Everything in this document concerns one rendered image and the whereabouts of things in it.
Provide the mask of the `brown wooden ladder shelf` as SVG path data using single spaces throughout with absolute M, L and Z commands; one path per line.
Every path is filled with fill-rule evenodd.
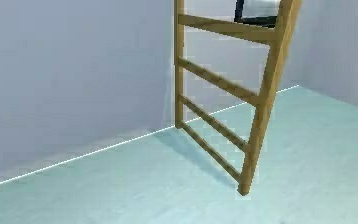
M 276 92 L 283 74 L 302 0 L 280 0 L 278 14 L 272 28 L 189 15 L 185 12 L 184 0 L 173 0 L 173 2 L 174 126 L 178 129 L 183 129 L 199 146 L 208 152 L 238 183 L 237 191 L 245 196 L 250 192 L 252 186 L 260 150 L 267 131 Z M 250 91 L 185 59 L 183 57 L 183 49 L 184 28 L 186 26 L 267 45 L 269 53 L 260 91 L 257 93 Z M 185 70 L 249 103 L 255 108 L 250 135 L 247 141 L 231 132 L 226 126 L 196 106 L 193 101 L 183 94 L 183 72 Z M 244 153 L 241 171 L 237 171 L 230 165 L 194 129 L 184 122 L 184 107 L 188 107 Z

